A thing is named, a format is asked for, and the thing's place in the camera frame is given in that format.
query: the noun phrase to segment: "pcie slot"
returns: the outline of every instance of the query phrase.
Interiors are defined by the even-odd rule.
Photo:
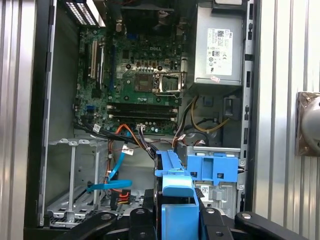
[[[96,78],[97,50],[98,50],[98,41],[94,40],[92,42],[92,51],[91,51],[91,73],[90,73],[90,76],[92,79]]]
[[[104,61],[105,61],[105,47],[102,46],[100,47],[100,64],[99,64],[99,73],[98,73],[98,78],[97,78],[97,82],[100,85],[100,89],[102,88],[102,83],[104,80]]]

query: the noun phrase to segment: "screw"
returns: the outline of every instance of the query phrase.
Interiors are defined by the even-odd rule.
[[[139,209],[138,211],[136,211],[136,214],[144,214],[145,213],[145,210],[143,209]]]
[[[111,215],[110,215],[110,214],[102,215],[102,216],[101,216],[101,219],[102,219],[102,220],[109,220],[109,219],[111,219]]]
[[[215,213],[215,210],[213,208],[207,208],[205,210],[208,214],[214,214]]]
[[[244,218],[244,219],[251,219],[251,215],[248,214],[248,213],[242,213],[241,216]]]

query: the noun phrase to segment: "yellow wire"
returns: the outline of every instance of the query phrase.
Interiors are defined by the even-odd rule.
[[[196,98],[193,99],[192,105],[191,105],[191,121],[193,123],[193,125],[195,126],[195,128],[201,132],[204,133],[209,133],[209,132],[213,132],[218,130],[219,128],[221,128],[223,125],[225,125],[230,119],[226,119],[225,121],[223,121],[222,123],[220,123],[218,126],[211,128],[211,129],[203,129],[201,127],[199,127],[196,123],[195,123],[195,118],[194,118],[194,111],[195,111],[195,105],[196,105]]]

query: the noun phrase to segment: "white connector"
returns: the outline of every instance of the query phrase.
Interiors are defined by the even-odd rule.
[[[145,131],[146,130],[146,125],[144,125],[144,124],[138,124],[137,126],[136,126],[136,129],[139,131],[139,129],[141,129],[142,131]]]

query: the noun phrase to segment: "blue plastic bracket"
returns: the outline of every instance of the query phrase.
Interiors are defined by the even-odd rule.
[[[163,170],[156,170],[154,175],[162,177],[162,194],[168,197],[194,196],[193,182],[190,174],[181,165],[177,154],[172,150],[157,151],[161,156]]]
[[[162,178],[162,195],[189,198],[186,204],[161,205],[161,239],[198,240],[199,202],[192,177],[172,150],[157,151],[157,155],[163,170],[154,174]]]
[[[216,152],[213,156],[187,156],[187,171],[195,181],[212,181],[214,186],[220,182],[236,183],[238,181],[239,159]]]

